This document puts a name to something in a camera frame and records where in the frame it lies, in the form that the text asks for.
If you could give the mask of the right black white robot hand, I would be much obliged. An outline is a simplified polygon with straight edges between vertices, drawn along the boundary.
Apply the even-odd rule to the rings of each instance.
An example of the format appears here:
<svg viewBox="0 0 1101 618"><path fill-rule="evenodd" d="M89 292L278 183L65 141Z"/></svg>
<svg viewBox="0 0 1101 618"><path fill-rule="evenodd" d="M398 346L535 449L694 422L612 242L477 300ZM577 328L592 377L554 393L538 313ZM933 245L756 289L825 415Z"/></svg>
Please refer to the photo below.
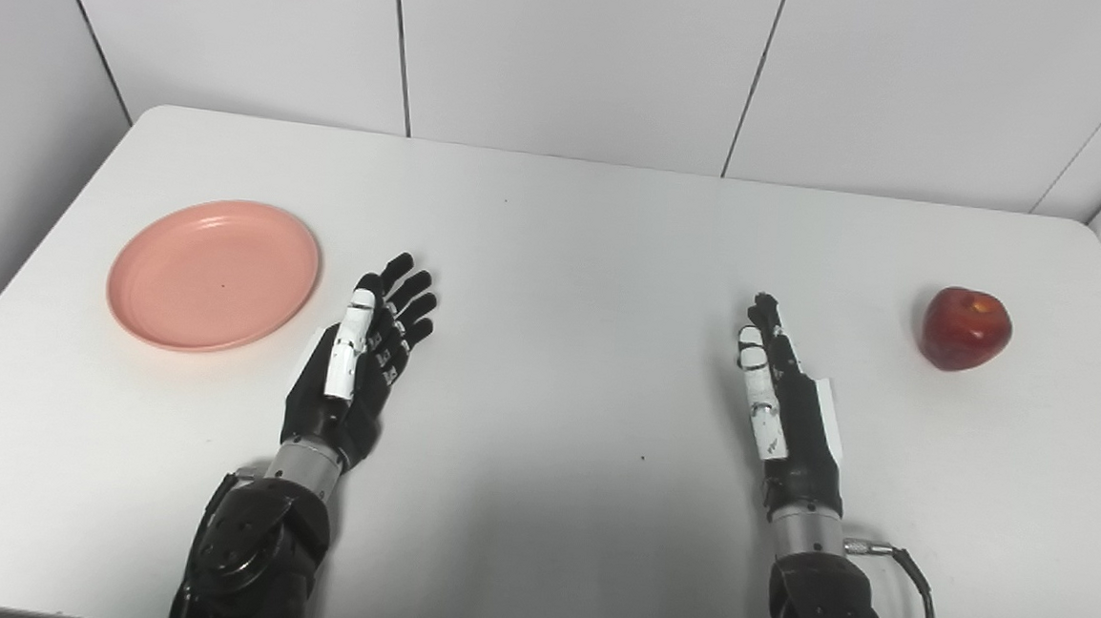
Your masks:
<svg viewBox="0 0 1101 618"><path fill-rule="evenodd" d="M841 470L831 443L831 413L821 384L804 372L780 315L777 297L757 292L737 334L752 436L762 464L766 513L813 505L844 513Z"/></svg>

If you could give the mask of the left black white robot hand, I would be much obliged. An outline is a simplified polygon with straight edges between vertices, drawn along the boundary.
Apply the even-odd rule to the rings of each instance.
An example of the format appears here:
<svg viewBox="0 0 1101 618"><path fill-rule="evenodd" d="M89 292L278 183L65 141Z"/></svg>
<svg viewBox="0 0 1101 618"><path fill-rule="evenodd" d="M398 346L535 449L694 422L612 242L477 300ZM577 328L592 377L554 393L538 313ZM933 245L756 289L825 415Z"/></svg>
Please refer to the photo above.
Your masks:
<svg viewBox="0 0 1101 618"><path fill-rule="evenodd" d="M433 277L413 254L357 281L344 317L313 340L283 406L280 440L316 440L352 470L375 449L382 413L411 353L430 336Z"/></svg>

